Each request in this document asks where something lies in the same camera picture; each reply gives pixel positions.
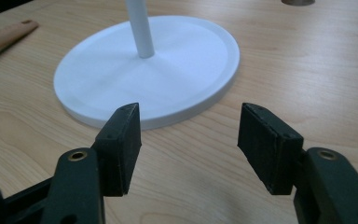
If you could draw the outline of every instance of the wooden handle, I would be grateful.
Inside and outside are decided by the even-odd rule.
[[[0,48],[31,33],[39,24],[36,21],[22,21],[0,30]]]

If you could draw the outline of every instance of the wood grain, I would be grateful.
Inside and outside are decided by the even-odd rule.
[[[242,102],[273,111],[358,171],[358,1],[289,7],[268,0],[148,0],[150,16],[216,22],[236,38],[241,65],[224,98],[196,117],[142,132],[130,194],[106,198],[107,223],[296,223],[293,195],[270,196],[236,147]],[[52,80],[86,37],[128,19],[124,1],[34,0],[0,14],[0,28],[39,28],[0,50],[0,189],[53,175],[61,154],[97,129],[72,119]]]

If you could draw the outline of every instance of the white circular base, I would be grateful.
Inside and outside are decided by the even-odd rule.
[[[229,89],[240,62],[222,27],[182,16],[149,18],[155,55],[137,54],[130,23],[90,36],[61,61],[54,89],[76,119],[101,128],[122,105],[138,102],[142,129],[188,119]]]

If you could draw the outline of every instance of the wooden tabletop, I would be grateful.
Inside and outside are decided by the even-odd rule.
[[[107,223],[297,223],[291,196],[274,197],[237,148],[241,104],[262,105],[358,171],[358,0],[290,7],[279,0],[148,0],[150,16],[184,15],[227,29],[241,49],[233,87],[192,119],[142,132],[129,195],[105,198]],[[0,50],[0,190],[54,174],[98,129],[63,109],[52,80],[86,37],[128,20],[124,1],[34,0],[0,14],[0,28],[39,28]]]

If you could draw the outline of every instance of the white pole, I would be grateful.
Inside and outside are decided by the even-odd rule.
[[[150,34],[145,0],[126,0],[126,5],[138,55],[141,58],[149,58],[155,52],[152,35]]]

